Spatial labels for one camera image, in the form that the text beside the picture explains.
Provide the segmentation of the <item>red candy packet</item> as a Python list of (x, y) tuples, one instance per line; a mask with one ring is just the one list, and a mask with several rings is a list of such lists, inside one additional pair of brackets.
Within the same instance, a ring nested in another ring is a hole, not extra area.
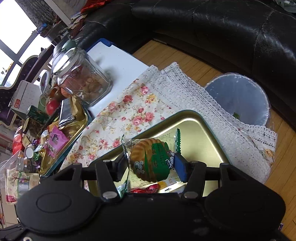
[(130, 190), (130, 193), (139, 193), (139, 194), (154, 194), (159, 191), (160, 185), (158, 183), (149, 185), (142, 188), (134, 188)]

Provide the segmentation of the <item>green cookie packet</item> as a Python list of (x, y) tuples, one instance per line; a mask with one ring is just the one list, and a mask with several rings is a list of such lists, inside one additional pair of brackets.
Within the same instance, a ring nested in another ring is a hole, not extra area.
[(179, 177), (174, 168), (176, 153), (181, 153), (181, 131), (158, 138), (122, 140), (128, 160), (128, 176), (125, 191), (147, 187), (168, 178)]

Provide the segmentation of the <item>yellow silver snack packet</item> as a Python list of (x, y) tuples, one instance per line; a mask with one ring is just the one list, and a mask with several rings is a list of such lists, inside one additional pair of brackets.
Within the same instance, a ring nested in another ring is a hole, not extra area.
[(182, 182), (179, 177), (173, 177), (159, 181), (158, 185), (158, 193), (181, 193), (187, 184)]

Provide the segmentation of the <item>gold tin with snacks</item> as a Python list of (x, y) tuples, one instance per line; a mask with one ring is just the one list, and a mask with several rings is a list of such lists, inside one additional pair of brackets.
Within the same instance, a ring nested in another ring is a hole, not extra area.
[(44, 148), (41, 150), (43, 154), (39, 170), (41, 176), (50, 176), (64, 161), (90, 120), (88, 111), (84, 107), (81, 107), (78, 111), (78, 119), (60, 128), (53, 127)]

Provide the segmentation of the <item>pink snack packet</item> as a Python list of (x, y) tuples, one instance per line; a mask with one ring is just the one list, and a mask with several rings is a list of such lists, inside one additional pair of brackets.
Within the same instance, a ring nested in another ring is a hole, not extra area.
[(54, 126), (45, 142), (45, 149), (49, 152), (51, 157), (55, 158), (68, 141), (69, 138), (67, 138), (61, 130)]

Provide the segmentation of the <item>silver foil snack packet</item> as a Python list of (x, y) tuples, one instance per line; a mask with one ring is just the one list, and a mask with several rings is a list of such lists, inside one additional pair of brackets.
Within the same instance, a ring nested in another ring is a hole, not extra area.
[(71, 113), (71, 102), (70, 99), (64, 99), (61, 104), (61, 112), (59, 116), (59, 125), (58, 127), (61, 128), (69, 123), (74, 121), (75, 117)]

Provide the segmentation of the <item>floral tablecloth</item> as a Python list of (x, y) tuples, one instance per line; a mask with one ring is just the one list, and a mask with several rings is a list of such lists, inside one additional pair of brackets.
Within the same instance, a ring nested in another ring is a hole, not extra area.
[(265, 183), (274, 163), (277, 134), (265, 126), (243, 123), (227, 113), (210, 94), (185, 75), (177, 63), (163, 70), (150, 66), (106, 106), (83, 130), (62, 168), (84, 167), (181, 110), (202, 116), (231, 164)]

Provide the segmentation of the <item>white trash bin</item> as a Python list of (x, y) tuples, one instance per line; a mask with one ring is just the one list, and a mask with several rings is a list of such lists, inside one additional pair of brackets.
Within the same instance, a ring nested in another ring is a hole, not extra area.
[(211, 80), (205, 89), (227, 113), (241, 122), (254, 126), (268, 124), (268, 97), (252, 79), (238, 73), (225, 73)]

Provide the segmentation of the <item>clear plastic bag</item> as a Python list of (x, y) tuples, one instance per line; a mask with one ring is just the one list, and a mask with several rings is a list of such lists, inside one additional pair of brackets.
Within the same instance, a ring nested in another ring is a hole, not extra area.
[(1, 162), (1, 179), (4, 178), (6, 169), (12, 170), (16, 169), (18, 171), (23, 171), (25, 166), (25, 154), (23, 151), (18, 151), (13, 154), (8, 160)]

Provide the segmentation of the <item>beige tree snack bag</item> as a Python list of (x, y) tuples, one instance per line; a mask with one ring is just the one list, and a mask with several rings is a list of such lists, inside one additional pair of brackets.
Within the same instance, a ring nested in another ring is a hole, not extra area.
[(6, 203), (16, 204), (24, 193), (39, 185), (39, 181), (40, 176), (38, 173), (25, 173), (16, 169), (6, 169)]

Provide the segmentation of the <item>green drink can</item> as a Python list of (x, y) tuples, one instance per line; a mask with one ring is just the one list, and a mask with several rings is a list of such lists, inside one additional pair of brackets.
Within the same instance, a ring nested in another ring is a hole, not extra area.
[(39, 110), (37, 107), (35, 107), (33, 105), (31, 105), (28, 108), (27, 116), (29, 118), (32, 118), (35, 121), (42, 123), (42, 124), (45, 124), (48, 121), (48, 119), (50, 118), (50, 116), (48, 114), (44, 113), (43, 111)]

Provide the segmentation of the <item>glass jar with nuts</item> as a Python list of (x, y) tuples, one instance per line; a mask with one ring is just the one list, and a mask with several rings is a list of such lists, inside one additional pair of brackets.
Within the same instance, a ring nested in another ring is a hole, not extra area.
[(111, 78), (79, 47), (58, 54), (52, 73), (63, 90), (89, 106), (105, 97), (113, 85)]

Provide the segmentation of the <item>desk calendar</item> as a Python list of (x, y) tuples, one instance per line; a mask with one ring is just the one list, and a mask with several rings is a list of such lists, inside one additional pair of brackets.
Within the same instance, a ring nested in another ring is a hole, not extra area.
[(11, 110), (21, 119), (27, 118), (30, 106), (38, 107), (41, 90), (38, 85), (22, 80), (11, 99)]

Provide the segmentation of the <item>black leather sofa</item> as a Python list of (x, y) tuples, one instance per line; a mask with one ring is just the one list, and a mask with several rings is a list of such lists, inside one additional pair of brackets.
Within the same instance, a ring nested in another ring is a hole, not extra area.
[(158, 40), (258, 82), (295, 126), (295, 14), (274, 1), (111, 1), (92, 11), (75, 42), (105, 38), (128, 53)]

